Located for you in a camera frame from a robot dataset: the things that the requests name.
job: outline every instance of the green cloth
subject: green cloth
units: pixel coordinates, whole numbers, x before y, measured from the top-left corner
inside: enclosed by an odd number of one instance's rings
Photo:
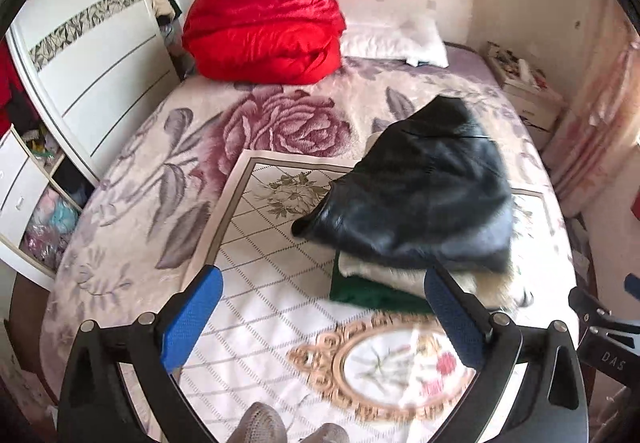
[[[389,288],[379,282],[363,279],[357,275],[345,277],[338,269],[339,256],[340,252],[337,251],[329,299],[382,311],[418,314],[433,313],[429,303],[423,298]]]

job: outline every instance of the curtain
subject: curtain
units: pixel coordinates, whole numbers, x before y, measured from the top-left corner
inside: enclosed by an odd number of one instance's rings
[[[640,132],[640,37],[616,0],[602,0],[593,54],[580,90],[542,160],[566,217],[612,179]]]

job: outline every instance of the bedspread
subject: bedspread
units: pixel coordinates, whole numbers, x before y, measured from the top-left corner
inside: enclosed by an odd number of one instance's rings
[[[40,352],[60,391],[80,323],[131,323],[180,290],[198,239],[244,149],[359,160],[367,138],[437,94],[460,97],[500,147],[512,186],[545,196],[558,272],[573,275],[564,222],[538,153],[479,57],[449,48],[447,70],[343,59],[312,86],[184,81],[129,140],[95,190],[56,277]],[[570,325],[574,337],[577,329]],[[142,422],[148,407],[127,383]]]

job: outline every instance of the red comforter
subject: red comforter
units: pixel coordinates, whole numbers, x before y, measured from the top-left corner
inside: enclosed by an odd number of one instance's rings
[[[335,0],[195,0],[182,43],[214,80],[312,84],[340,67]]]

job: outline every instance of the drawer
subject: drawer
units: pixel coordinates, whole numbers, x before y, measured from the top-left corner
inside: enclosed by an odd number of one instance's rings
[[[20,245],[33,209],[36,208],[48,183],[46,176],[31,160],[15,179],[14,186],[0,211],[0,233],[15,246]]]
[[[554,109],[531,102],[512,93],[505,93],[506,97],[515,108],[518,116],[524,117],[534,126],[550,131],[553,127],[560,109]]]
[[[18,172],[27,161],[27,153],[15,139],[12,133],[8,133],[0,146],[0,207],[9,194],[11,185],[14,184]]]

